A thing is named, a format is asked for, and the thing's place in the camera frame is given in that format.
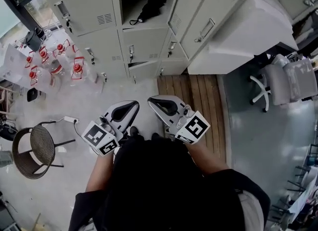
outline black shoe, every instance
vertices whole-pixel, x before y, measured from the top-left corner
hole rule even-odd
[[[155,140],[155,139],[158,139],[160,138],[161,136],[159,136],[158,133],[153,133],[153,135],[151,136],[151,140]]]
[[[130,136],[135,137],[136,135],[139,135],[139,131],[135,126],[133,126],[130,128]]]

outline wooden pallet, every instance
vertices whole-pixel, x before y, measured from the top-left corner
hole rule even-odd
[[[219,87],[215,75],[158,77],[160,95],[175,95],[199,111],[211,124],[203,144],[226,161],[225,129]]]

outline wicker chair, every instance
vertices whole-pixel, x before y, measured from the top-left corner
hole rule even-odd
[[[64,167],[63,165],[52,165],[52,162],[55,158],[55,147],[74,142],[75,139],[60,144],[55,144],[50,133],[46,130],[46,128],[42,127],[42,124],[50,123],[55,123],[55,121],[41,122],[34,128],[24,128],[18,131],[18,133],[14,137],[12,144],[13,161],[20,173],[23,174],[26,178],[39,179],[40,177],[45,175],[50,166]],[[19,142],[21,138],[28,133],[31,133],[31,150],[19,153]],[[39,165],[33,159],[32,155],[30,154],[31,152],[33,152],[37,159],[42,163],[41,165]],[[43,172],[35,173],[45,165],[47,167]]]

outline white power adapter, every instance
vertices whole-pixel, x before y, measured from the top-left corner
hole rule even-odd
[[[73,117],[70,117],[70,116],[65,116],[64,117],[64,120],[67,121],[67,122],[72,122],[72,123],[80,123],[80,120],[78,118],[73,118]]]

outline wooden plank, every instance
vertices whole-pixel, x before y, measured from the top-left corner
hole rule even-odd
[[[198,78],[196,75],[190,75],[189,78],[190,78],[190,84],[191,84],[194,111],[199,111],[201,114],[203,114]],[[203,145],[207,146],[205,135],[201,138],[200,141],[202,142]]]
[[[167,94],[168,95],[174,95],[172,76],[165,76],[165,83],[166,83],[166,86],[167,86]]]
[[[211,78],[213,83],[213,95],[214,95],[215,109],[217,112],[218,127],[219,127],[221,160],[226,162],[225,129],[224,129],[224,118],[223,118],[221,97],[220,97],[219,86],[218,86],[216,76],[211,76]]]
[[[172,76],[174,94],[183,100],[180,76]]]
[[[203,116],[207,120],[207,122],[209,124],[211,124],[210,106],[209,106],[209,100],[208,100],[208,95],[207,95],[207,89],[205,86],[204,76],[198,75],[197,78],[198,78],[198,84],[199,84],[199,89],[200,89]],[[205,133],[205,137],[206,137],[206,141],[207,141],[207,148],[211,152],[214,152],[212,127],[210,127],[208,129],[208,131]]]
[[[208,100],[209,100],[209,107],[210,107],[214,154],[217,157],[221,158],[218,118],[217,118],[217,112],[215,108],[215,101],[214,101],[214,95],[213,95],[213,83],[212,83],[211,76],[210,75],[204,76],[204,81],[205,81],[205,86],[206,86]]]
[[[167,95],[167,86],[165,84],[165,77],[158,77],[157,79],[159,95]]]
[[[180,76],[180,81],[181,81],[181,90],[182,90],[183,102],[188,104],[188,105],[190,105],[193,108],[193,106],[191,105],[192,101],[190,99],[190,94],[189,94],[188,77],[186,75],[181,75]]]

